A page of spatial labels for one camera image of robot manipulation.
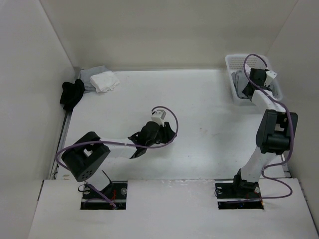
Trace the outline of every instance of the white wall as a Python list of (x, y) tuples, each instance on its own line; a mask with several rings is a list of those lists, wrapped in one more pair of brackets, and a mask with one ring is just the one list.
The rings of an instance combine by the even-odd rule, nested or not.
[(319, 1), (300, 0), (271, 47), (268, 57), (281, 75), (289, 108), (299, 115), (290, 162), (301, 179), (310, 210), (319, 225)]
[(38, 0), (0, 0), (0, 232), (27, 238), (74, 71)]
[(72, 64), (224, 68), (265, 54), (297, 0), (40, 0)]

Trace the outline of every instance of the white table surface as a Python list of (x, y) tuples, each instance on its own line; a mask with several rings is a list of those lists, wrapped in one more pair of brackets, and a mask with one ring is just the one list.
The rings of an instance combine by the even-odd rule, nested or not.
[[(46, 180), (29, 239), (318, 239), (297, 179), (265, 209), (219, 210), (213, 180), (132, 180), (127, 209), (80, 210), (75, 180)], [(288, 192), (260, 180), (263, 196)]]
[[(75, 107), (65, 146), (89, 131), (125, 138), (151, 119), (151, 109), (166, 106), (179, 120), (175, 142), (136, 159), (109, 159), (101, 165), (112, 180), (233, 178), (255, 149), (262, 115), (256, 107), (233, 104), (225, 70), (116, 72), (114, 91), (85, 94)], [(175, 123), (167, 114), (173, 130)], [(281, 167), (267, 170), (284, 177)], [(57, 179), (72, 179), (59, 168)]]

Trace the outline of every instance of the folded cloth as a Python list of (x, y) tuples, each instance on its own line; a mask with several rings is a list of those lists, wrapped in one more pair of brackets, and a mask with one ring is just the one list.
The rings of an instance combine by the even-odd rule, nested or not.
[(84, 83), (85, 92), (96, 91), (95, 87), (90, 82), (90, 77), (102, 72), (109, 71), (105, 66), (97, 66), (90, 69), (80, 71), (80, 79)]
[(80, 79), (77, 79), (74, 84), (71, 82), (64, 82), (62, 84), (62, 95), (60, 104), (63, 104), (63, 109), (66, 111), (73, 111), (73, 108), (79, 103), (83, 97), (84, 84)]
[(107, 92), (113, 90), (120, 81), (112, 71), (106, 71), (90, 77), (91, 84), (95, 87), (96, 92)]

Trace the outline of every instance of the white towel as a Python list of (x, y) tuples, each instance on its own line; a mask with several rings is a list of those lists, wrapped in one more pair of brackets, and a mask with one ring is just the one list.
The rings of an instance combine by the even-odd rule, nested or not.
[(96, 92), (107, 92), (114, 90), (120, 81), (112, 71), (105, 71), (90, 77), (91, 84), (95, 87)]

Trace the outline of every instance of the white panel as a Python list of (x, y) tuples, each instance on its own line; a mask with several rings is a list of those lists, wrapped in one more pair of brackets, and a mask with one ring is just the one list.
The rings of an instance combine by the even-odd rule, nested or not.
[[(318, 239), (297, 179), (294, 193), (264, 210), (218, 210), (213, 180), (129, 181), (127, 209), (81, 211), (75, 181), (47, 180), (29, 239)], [(260, 181), (264, 196), (287, 193)]]
[(27, 238), (74, 71), (38, 0), (0, 0), (0, 233)]
[(319, 225), (319, 1), (301, 0), (268, 53), (279, 73), (285, 101), (299, 115), (295, 151), (290, 163), (294, 177), (301, 179), (309, 207)]
[[(74, 108), (65, 146), (89, 131), (125, 138), (151, 120), (151, 109), (166, 106), (179, 119), (179, 133), (167, 148), (135, 159), (107, 158), (101, 169), (112, 180), (233, 178), (249, 160), (262, 115), (256, 107), (235, 106), (224, 70), (116, 73), (121, 83), (106, 94), (85, 94)], [(167, 113), (175, 130), (173, 117)], [(281, 167), (267, 175), (284, 177)], [(72, 174), (59, 168), (59, 179)]]
[(72, 64), (224, 68), (265, 54), (297, 0), (41, 0)]

